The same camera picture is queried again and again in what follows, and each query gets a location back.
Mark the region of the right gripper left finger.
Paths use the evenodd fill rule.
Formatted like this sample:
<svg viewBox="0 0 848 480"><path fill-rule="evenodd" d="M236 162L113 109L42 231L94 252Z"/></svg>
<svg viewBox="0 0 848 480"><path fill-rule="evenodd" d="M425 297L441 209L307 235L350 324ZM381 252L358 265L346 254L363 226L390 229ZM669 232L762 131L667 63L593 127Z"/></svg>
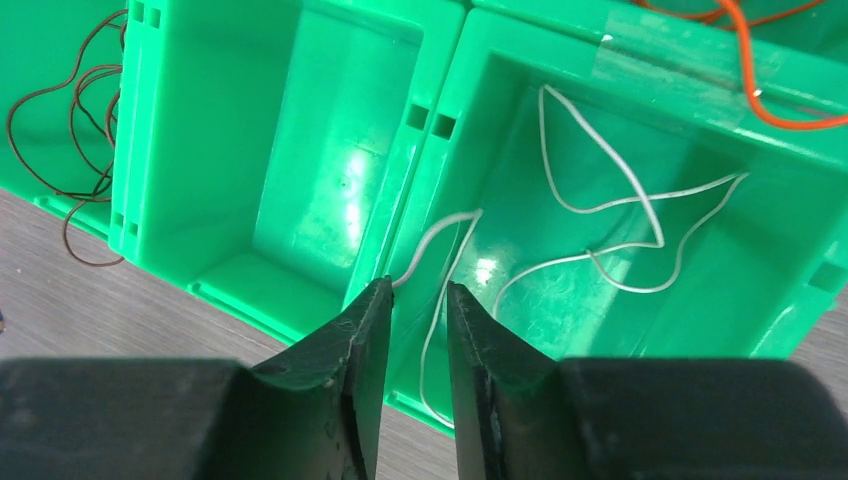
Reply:
<svg viewBox="0 0 848 480"><path fill-rule="evenodd" d="M393 288L252 367L228 359L1 364L5 479L371 479Z"/></svg>

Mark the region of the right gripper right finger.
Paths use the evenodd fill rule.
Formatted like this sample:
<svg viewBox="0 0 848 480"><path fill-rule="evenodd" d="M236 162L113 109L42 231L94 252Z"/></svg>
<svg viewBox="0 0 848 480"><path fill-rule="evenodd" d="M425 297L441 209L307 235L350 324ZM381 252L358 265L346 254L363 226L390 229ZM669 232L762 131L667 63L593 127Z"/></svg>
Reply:
<svg viewBox="0 0 848 480"><path fill-rule="evenodd" d="M553 360L447 288L463 479L843 479L847 423L780 360Z"/></svg>

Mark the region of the green six-compartment bin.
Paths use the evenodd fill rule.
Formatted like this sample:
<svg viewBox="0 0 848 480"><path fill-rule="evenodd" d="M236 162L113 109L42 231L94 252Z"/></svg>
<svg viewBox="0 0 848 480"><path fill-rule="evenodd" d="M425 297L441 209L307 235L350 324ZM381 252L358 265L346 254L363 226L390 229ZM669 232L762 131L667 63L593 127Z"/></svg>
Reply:
<svg viewBox="0 0 848 480"><path fill-rule="evenodd" d="M452 426L447 281L565 356L788 357L847 282L847 5L5 1L1 186L292 344L399 281L385 402Z"/></svg>

